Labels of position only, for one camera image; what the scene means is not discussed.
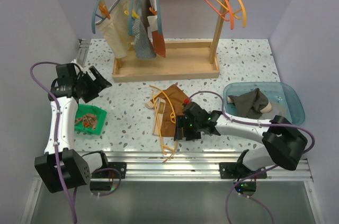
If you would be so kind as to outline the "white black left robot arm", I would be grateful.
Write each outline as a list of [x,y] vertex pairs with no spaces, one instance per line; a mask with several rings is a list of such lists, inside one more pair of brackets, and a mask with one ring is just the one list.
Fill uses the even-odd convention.
[[36,171],[51,193],[87,185],[93,173],[103,178],[110,171],[103,151],[83,156],[76,152],[74,133],[79,100],[88,103],[111,83],[94,66],[84,71],[74,62],[54,65],[57,77],[49,88],[43,87],[51,106],[48,143],[43,155],[34,160]]

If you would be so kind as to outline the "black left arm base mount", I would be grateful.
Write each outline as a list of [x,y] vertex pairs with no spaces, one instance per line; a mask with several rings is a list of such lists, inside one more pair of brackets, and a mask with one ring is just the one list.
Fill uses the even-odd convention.
[[92,172],[92,178],[114,179],[120,177],[125,179],[126,177],[127,163],[108,160],[103,151],[90,152],[84,158]]

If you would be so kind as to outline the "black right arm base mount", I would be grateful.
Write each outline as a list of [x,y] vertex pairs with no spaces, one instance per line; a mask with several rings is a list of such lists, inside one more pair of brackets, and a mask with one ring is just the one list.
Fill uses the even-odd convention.
[[256,174],[255,178],[266,179],[267,173],[264,168],[259,168],[255,171],[250,170],[243,164],[243,159],[249,150],[244,150],[236,162],[221,162],[219,163],[219,173],[221,179],[239,180]]

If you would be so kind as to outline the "brown underwear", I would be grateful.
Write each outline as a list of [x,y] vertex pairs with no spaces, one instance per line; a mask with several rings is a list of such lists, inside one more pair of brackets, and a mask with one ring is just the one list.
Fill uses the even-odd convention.
[[157,103],[162,137],[174,137],[176,116],[183,115],[182,103],[188,96],[173,84],[166,90],[159,91],[159,93],[155,95],[155,101],[159,101],[160,98],[162,99],[160,105],[164,104],[162,111],[162,107],[158,107]]

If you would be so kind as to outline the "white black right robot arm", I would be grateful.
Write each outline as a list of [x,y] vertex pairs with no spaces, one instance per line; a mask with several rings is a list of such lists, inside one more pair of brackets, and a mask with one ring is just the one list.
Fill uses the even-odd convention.
[[221,111],[207,112],[197,103],[183,105],[183,114],[176,118],[174,140],[201,139],[202,133],[216,136],[236,136],[262,144],[261,148],[246,149],[237,162],[228,167],[234,176],[249,177],[264,167],[277,165],[294,171],[305,151],[306,137],[282,116],[268,120],[265,127],[253,119],[227,118]]

